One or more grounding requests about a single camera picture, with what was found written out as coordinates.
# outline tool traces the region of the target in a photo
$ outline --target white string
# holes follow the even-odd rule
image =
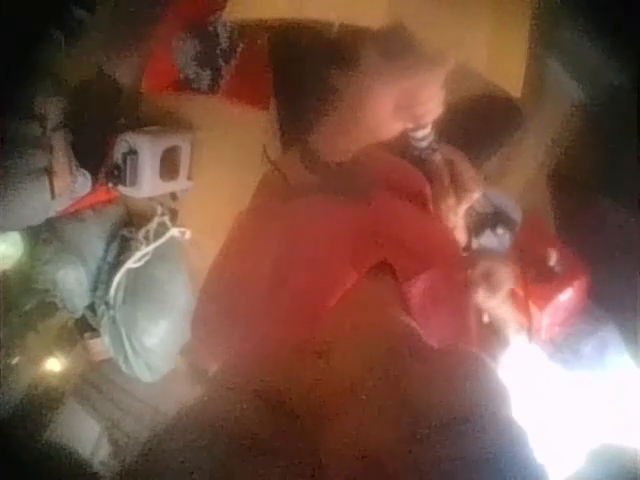
[[[161,225],[164,225],[167,228],[167,231],[157,240],[153,240],[158,227]],[[137,250],[133,255],[131,255],[131,257],[129,257],[122,267],[120,267],[118,273],[116,273],[113,279],[113,282],[111,283],[111,288],[109,289],[110,305],[114,304],[118,286],[122,282],[127,271],[144,265],[147,260],[151,258],[153,251],[171,238],[182,238],[187,240],[191,238],[191,231],[187,228],[175,227],[172,225],[169,214],[164,211],[162,206],[158,205],[155,217],[153,217],[146,226],[140,229],[136,235]]]

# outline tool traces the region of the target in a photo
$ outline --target light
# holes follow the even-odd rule
[[[571,299],[572,296],[573,296],[573,288],[569,287],[566,290],[564,290],[560,295],[558,295],[558,301],[566,302],[569,299]]]
[[[603,444],[640,448],[640,372],[631,363],[569,371],[521,338],[501,359],[498,373],[513,416],[550,479],[575,473]]]
[[[48,357],[42,362],[42,369],[49,373],[60,373],[64,370],[65,362],[59,357]]]
[[[0,233],[0,272],[9,270],[24,255],[24,239],[20,232]]]

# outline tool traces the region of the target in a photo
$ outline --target white device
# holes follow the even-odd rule
[[[188,190],[191,144],[189,132],[162,127],[123,133],[114,145],[111,179],[124,195],[136,198]]]

